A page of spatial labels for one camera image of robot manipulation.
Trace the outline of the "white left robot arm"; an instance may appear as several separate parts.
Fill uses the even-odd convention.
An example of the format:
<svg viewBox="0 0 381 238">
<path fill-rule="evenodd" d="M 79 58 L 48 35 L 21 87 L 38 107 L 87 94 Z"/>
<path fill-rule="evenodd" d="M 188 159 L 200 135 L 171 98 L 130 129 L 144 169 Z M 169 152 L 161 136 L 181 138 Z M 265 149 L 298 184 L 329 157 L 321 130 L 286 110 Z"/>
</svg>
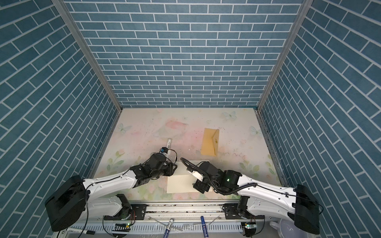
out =
<svg viewBox="0 0 381 238">
<path fill-rule="evenodd" d="M 60 232 L 78 220 L 104 216 L 108 220 L 132 219 L 132 207 L 121 190 L 144 185 L 160 176 L 170 177 L 176 168 L 165 154 L 154 153 L 143 164 L 115 175 L 95 179 L 73 176 L 45 201 L 51 229 Z"/>
</svg>

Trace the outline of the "brown paper envelope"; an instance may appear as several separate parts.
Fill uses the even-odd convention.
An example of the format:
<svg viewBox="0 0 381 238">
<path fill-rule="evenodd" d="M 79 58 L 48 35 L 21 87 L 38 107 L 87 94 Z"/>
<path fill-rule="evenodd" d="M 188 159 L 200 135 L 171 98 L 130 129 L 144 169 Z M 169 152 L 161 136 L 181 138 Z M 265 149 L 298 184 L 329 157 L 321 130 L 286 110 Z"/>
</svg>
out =
<svg viewBox="0 0 381 238">
<path fill-rule="evenodd" d="M 201 145 L 201 155 L 216 157 L 218 154 L 218 144 L 219 144 L 219 133 L 218 129 L 204 129 L 202 145 Z"/>
</svg>

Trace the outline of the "cream letter paper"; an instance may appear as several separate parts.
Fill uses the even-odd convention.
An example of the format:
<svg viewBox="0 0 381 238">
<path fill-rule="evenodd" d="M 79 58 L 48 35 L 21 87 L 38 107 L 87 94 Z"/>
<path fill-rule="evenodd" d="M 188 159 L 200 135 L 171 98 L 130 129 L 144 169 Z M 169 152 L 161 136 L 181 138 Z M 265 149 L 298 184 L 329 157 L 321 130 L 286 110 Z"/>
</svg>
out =
<svg viewBox="0 0 381 238">
<path fill-rule="evenodd" d="M 197 178 L 187 170 L 187 167 L 182 162 L 177 163 L 177 165 L 174 174 L 167 178 L 167 193 L 198 192 L 193 188 Z"/>
</svg>

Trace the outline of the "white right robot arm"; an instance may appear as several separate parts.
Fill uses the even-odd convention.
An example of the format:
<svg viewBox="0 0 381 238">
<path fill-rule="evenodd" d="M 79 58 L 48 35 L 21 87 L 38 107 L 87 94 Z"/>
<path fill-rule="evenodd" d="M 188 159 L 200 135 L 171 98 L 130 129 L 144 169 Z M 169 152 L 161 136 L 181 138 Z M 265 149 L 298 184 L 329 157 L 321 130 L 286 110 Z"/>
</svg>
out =
<svg viewBox="0 0 381 238">
<path fill-rule="evenodd" d="M 320 234 L 319 216 L 322 209 L 316 197 L 304 185 L 274 186 L 233 170 L 222 171 L 207 161 L 194 165 L 186 162 L 187 170 L 197 178 L 193 187 L 201 193 L 207 188 L 222 195 L 238 195 L 237 210 L 241 217 L 274 217 L 292 221 L 302 231 Z"/>
</svg>

